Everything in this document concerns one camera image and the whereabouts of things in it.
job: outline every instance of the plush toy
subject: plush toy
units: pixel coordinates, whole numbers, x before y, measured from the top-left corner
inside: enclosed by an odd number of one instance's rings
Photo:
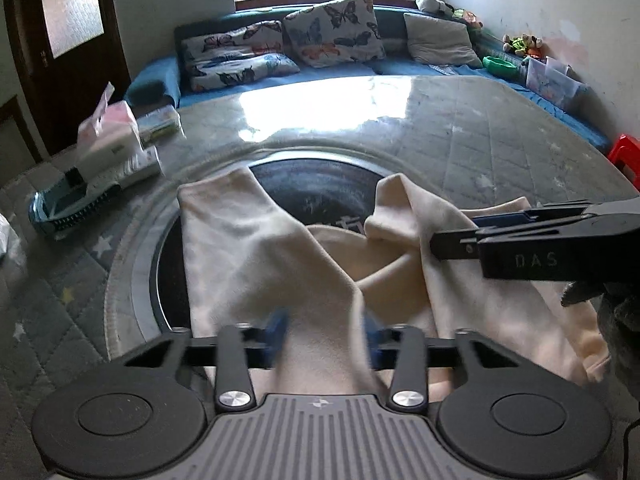
[[[443,13],[450,18],[456,9],[450,6],[446,0],[415,0],[415,4],[422,12],[436,14]]]
[[[456,12],[453,13],[453,17],[459,20],[465,20],[471,28],[481,29],[484,27],[482,22],[478,20],[478,17],[470,10],[457,9]]]
[[[542,59],[542,38],[536,38],[529,34],[523,34],[519,38],[510,38],[505,34],[502,38],[502,49],[508,54],[516,56],[530,56],[534,59]]]

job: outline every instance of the plastic storage box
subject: plastic storage box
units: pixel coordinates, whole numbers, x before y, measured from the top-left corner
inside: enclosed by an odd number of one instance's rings
[[[182,130],[180,115],[171,105],[163,106],[138,119],[138,131],[143,146],[153,144],[159,137]]]
[[[557,70],[564,75],[569,75],[569,65],[565,65],[551,56],[546,56],[546,67],[552,70]]]
[[[587,90],[586,85],[533,58],[529,58],[527,88],[565,112],[574,111]]]

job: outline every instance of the cable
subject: cable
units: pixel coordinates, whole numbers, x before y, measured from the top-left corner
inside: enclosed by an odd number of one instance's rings
[[[640,418],[632,422],[626,427],[625,434],[622,436],[623,456],[622,456],[622,480],[627,480],[629,473],[629,434],[640,426]]]

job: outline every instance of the beige towel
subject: beige towel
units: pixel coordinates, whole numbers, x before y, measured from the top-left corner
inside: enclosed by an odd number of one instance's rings
[[[178,200],[194,336],[289,309],[279,364],[252,371],[258,398],[380,392],[390,375],[369,368],[365,308],[431,336],[476,330],[576,382],[602,376],[609,355],[590,303],[563,309],[558,284],[486,280],[478,261],[440,262],[430,253],[434,232],[521,210],[524,198],[462,212],[397,174],[378,183],[366,236],[305,227],[248,169],[182,186]],[[448,389],[446,370],[432,370],[430,398]]]

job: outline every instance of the butterfly pillow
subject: butterfly pillow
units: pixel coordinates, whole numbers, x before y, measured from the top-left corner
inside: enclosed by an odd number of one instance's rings
[[[254,23],[222,34],[208,34],[183,40],[182,52],[188,69],[199,62],[223,56],[227,56],[229,60],[283,53],[282,43],[282,24],[274,20]]]
[[[250,84],[272,76],[300,72],[299,67],[284,54],[263,54],[251,58],[203,61],[188,69],[194,92]]]
[[[292,12],[283,23],[296,55],[315,68],[385,57],[373,0],[334,0]]]

